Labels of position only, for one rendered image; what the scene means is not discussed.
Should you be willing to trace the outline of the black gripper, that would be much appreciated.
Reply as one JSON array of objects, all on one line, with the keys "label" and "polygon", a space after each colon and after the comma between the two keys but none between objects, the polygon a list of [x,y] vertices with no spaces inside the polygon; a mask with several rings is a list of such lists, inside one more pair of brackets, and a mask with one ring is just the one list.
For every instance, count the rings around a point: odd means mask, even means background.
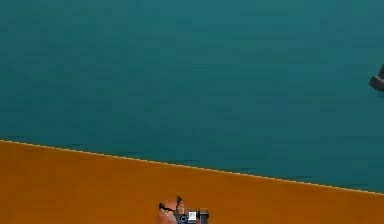
[{"label": "black gripper", "polygon": [[178,216],[177,223],[187,224],[188,215],[184,214],[184,204],[182,197],[178,195],[176,201],[177,202],[161,202],[158,205],[159,214],[165,216],[173,216],[178,211],[180,215]]}]

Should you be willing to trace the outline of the orange basketball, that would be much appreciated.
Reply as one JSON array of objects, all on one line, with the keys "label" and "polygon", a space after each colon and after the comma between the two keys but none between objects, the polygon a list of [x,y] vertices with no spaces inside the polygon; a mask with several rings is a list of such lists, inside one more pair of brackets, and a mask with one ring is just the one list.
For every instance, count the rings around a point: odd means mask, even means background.
[{"label": "orange basketball", "polygon": [[[176,199],[168,199],[163,202],[177,202]],[[157,212],[156,224],[177,224],[175,216],[170,215],[160,215],[159,209]]]}]

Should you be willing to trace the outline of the dark grey wedge shape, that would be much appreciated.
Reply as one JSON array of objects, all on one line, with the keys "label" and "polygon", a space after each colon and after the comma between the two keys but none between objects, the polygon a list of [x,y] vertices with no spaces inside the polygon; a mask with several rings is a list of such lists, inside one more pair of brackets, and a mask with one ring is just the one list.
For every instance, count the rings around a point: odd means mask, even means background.
[{"label": "dark grey wedge shape", "polygon": [[382,65],[379,73],[371,77],[368,85],[377,91],[384,92],[384,64]]}]

